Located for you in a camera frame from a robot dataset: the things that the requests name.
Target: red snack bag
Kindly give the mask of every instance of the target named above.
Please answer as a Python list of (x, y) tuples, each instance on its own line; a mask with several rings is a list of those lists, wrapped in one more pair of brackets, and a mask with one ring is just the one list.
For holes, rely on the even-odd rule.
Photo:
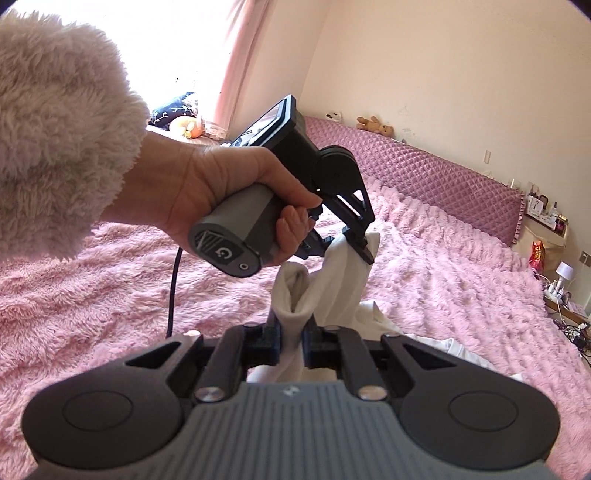
[(546, 258), (546, 250), (542, 240), (538, 240), (531, 245), (530, 267), (539, 275), (544, 272), (544, 260)]

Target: beige fleece sleeve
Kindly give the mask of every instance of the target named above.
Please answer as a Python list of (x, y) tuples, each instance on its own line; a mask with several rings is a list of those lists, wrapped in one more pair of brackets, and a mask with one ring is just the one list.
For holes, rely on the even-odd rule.
[(121, 190), (148, 116), (103, 32), (0, 17), (0, 261), (76, 255)]

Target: hand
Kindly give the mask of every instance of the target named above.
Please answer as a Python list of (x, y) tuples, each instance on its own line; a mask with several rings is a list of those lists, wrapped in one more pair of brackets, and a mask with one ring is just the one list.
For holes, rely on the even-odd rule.
[(288, 204), (277, 220), (280, 265), (297, 250), (314, 221), (307, 209), (321, 198), (309, 192), (262, 147), (201, 147), (148, 132), (125, 186), (102, 220), (154, 225), (184, 250), (189, 230), (226, 197), (254, 183), (270, 187)]

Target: navy floral pillow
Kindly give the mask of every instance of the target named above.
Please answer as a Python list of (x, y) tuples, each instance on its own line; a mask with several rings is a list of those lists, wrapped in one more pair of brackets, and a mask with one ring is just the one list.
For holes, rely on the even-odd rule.
[(183, 100), (192, 93), (194, 92), (186, 92), (183, 95), (173, 98), (165, 105), (152, 110), (149, 124), (168, 129), (168, 124), (178, 116), (193, 116), (191, 107), (183, 103)]

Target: plush toy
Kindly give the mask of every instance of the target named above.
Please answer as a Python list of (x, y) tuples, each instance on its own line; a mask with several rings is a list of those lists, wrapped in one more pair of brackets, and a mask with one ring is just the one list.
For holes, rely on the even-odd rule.
[(340, 112), (328, 112), (324, 116), (327, 120), (341, 124), (343, 122), (343, 115)]
[(169, 123), (168, 129), (184, 138), (197, 138), (203, 133), (203, 122), (193, 116), (178, 116)]
[(380, 134), (385, 137), (394, 138), (394, 128), (389, 125), (383, 125), (380, 121), (375, 118), (374, 116), (367, 120), (362, 116), (357, 117), (357, 128), (360, 130), (367, 130), (368, 132), (373, 132), (375, 134)]

